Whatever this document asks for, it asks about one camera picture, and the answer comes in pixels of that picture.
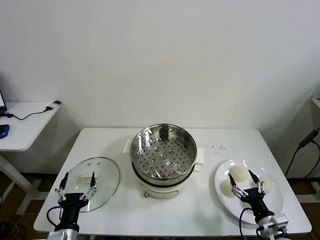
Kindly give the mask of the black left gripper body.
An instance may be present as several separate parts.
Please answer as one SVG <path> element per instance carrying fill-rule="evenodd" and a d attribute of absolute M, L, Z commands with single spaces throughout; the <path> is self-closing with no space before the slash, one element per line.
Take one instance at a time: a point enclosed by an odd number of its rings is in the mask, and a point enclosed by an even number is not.
<path fill-rule="evenodd" d="M 62 208 L 62 215 L 59 225 L 77 225 L 81 208 L 88 205 L 88 198 L 83 193 L 66 193 L 66 199 L 59 205 Z"/>

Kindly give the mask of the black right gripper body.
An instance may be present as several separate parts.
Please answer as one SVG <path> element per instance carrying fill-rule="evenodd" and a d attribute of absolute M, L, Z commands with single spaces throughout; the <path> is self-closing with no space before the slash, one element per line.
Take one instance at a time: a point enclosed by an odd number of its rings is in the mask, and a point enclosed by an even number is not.
<path fill-rule="evenodd" d="M 248 195 L 243 197 L 243 202 L 251 206 L 256 221 L 260 221 L 263 218 L 275 215 L 268 209 L 263 201 L 265 193 L 258 192 L 258 188 L 248 188 L 244 191 L 248 193 Z"/>

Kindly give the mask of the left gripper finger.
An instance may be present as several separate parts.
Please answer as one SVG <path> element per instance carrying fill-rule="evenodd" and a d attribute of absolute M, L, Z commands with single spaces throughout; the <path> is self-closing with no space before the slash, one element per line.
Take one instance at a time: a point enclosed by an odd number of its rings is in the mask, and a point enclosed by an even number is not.
<path fill-rule="evenodd" d="M 56 193 L 58 202 L 65 201 L 67 199 L 66 196 L 65 196 L 64 191 L 65 191 L 65 187 L 66 187 L 66 184 L 67 184 L 68 176 L 69 176 L 69 173 L 67 172 L 64 175 L 63 179 L 60 181 L 59 187 L 54 190 L 55 193 Z"/>
<path fill-rule="evenodd" d="M 97 192 L 97 189 L 96 189 L 96 178 L 95 178 L 95 172 L 93 172 L 92 176 L 91 176 L 91 179 L 90 179 L 88 190 L 85 193 L 83 193 L 79 197 L 79 199 L 80 200 L 91 200 L 91 198 L 95 195 L 96 192 Z"/>

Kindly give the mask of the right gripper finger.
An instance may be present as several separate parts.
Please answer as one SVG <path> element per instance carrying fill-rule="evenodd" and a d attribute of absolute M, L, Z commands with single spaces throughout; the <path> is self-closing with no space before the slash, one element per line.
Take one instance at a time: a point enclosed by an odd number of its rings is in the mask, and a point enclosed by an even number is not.
<path fill-rule="evenodd" d="M 229 173 L 228 174 L 229 179 L 230 179 L 230 184 L 231 184 L 231 192 L 238 198 L 238 199 L 242 199 L 248 196 L 248 193 L 242 189 L 240 189 L 239 187 L 237 187 L 237 184 L 234 180 L 234 178 L 232 177 L 232 175 Z"/>
<path fill-rule="evenodd" d="M 259 193 L 265 193 L 265 183 L 264 181 L 260 180 L 258 178 L 258 176 L 256 174 L 254 174 L 251 170 L 248 170 L 253 182 L 254 182 L 254 185 L 258 188 L 258 192 Z"/>

